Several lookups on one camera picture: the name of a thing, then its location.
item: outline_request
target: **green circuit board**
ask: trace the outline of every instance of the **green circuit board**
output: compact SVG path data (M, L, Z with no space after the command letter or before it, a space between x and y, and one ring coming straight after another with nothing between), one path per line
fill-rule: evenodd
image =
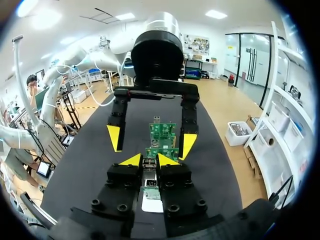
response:
M179 148L152 148L145 149L147 158L155 159L157 154L162 154L174 161L178 160Z
M150 123L150 144L145 149L147 158L156 158L162 154L174 161L178 161L179 148L175 148L176 135L173 132L175 123Z

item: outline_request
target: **small display screen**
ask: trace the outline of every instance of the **small display screen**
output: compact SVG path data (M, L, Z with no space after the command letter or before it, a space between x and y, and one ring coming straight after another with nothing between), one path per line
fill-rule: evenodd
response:
M40 162L40 165L38 167L38 170L36 171L38 174L42 176L47 176L49 172L50 164L46 162Z

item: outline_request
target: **computer monitor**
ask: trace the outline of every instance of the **computer monitor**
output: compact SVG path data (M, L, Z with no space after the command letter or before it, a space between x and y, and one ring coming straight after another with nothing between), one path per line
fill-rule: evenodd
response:
M46 95L46 92L49 90L49 87L47 87L45 90L39 92L37 95L35 95L35 105L38 112L41 112L42 105L44 103L44 98Z

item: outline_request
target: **black table surface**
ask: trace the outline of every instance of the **black table surface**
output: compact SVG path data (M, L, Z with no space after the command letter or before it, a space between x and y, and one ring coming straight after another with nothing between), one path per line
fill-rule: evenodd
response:
M112 105L99 107L81 128L68 147L43 196L41 207L56 220L69 216L70 208L91 211L95 199L106 182L107 170L150 147L149 123L160 116L162 123L181 126L181 99L132 99L128 104L123 151L115 153L106 127ZM197 104L199 135L184 161L192 171L192 181L206 200L209 217L222 214L225 218L242 209L238 181L220 136L201 102ZM166 236L162 213L144 212L139 195L135 213L133 238Z

